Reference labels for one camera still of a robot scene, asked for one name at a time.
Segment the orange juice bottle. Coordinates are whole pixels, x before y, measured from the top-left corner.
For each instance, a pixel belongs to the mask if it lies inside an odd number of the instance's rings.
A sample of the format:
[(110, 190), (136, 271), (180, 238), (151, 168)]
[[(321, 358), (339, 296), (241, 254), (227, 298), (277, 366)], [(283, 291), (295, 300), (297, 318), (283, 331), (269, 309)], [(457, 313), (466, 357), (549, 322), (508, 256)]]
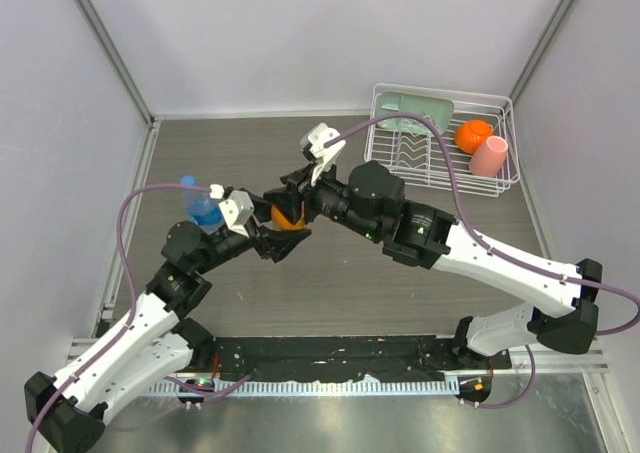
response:
[(275, 205), (271, 206), (271, 222), (273, 228), (279, 231), (299, 231), (306, 227), (304, 221), (304, 210), (301, 210), (300, 219), (296, 223), (292, 223)]

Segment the clear blue water bottle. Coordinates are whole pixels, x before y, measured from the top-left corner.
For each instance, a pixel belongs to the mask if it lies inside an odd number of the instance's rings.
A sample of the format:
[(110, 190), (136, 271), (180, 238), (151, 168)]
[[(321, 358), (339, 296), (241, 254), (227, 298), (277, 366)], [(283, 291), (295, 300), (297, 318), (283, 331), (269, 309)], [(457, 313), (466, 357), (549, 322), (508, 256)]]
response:
[(185, 212), (190, 221), (197, 224), (205, 233), (215, 233), (224, 223), (218, 204), (208, 193), (195, 190), (182, 190)]

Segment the blue bottle cap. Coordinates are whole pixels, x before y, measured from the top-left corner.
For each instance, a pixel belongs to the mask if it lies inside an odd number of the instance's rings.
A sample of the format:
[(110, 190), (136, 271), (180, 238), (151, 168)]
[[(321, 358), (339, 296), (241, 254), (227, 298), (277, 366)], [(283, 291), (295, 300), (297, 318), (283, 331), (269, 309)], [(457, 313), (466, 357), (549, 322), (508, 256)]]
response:
[(185, 175), (181, 178), (180, 180), (180, 184), (182, 186), (187, 186), (187, 187), (192, 187), (192, 186), (196, 186), (196, 179), (194, 176), (192, 175)]

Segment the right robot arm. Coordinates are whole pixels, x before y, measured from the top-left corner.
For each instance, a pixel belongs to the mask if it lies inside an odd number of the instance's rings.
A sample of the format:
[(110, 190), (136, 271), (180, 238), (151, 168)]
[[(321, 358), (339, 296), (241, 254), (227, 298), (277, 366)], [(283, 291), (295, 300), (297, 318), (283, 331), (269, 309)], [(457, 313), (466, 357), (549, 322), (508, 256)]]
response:
[(406, 199), (403, 179), (375, 161), (354, 168), (347, 182), (330, 169), (318, 178), (307, 166), (282, 177), (264, 198), (291, 224), (322, 215), (379, 243), (393, 261), (466, 276), (521, 299), (487, 317), (460, 320), (451, 344), (457, 364), (477, 366), (503, 350), (539, 343), (582, 355), (597, 330), (599, 309), (578, 280), (602, 275), (592, 260), (562, 264), (503, 243), (483, 247), (453, 215)]

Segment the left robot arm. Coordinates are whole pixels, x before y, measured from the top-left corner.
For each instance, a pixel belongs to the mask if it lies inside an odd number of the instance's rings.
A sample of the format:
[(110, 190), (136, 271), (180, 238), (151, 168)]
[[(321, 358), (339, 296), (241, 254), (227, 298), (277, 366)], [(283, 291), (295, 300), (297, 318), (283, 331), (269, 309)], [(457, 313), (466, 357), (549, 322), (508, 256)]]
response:
[(186, 367), (205, 370), (214, 338), (189, 316), (211, 289), (204, 274), (247, 251), (279, 262), (311, 233), (268, 228), (270, 204), (246, 191), (214, 185), (210, 195), (221, 203), (221, 226), (213, 233), (192, 221), (172, 226), (164, 263), (142, 293), (130, 293), (126, 315), (54, 375), (26, 382), (27, 451), (42, 436), (57, 452), (87, 452), (153, 383)]

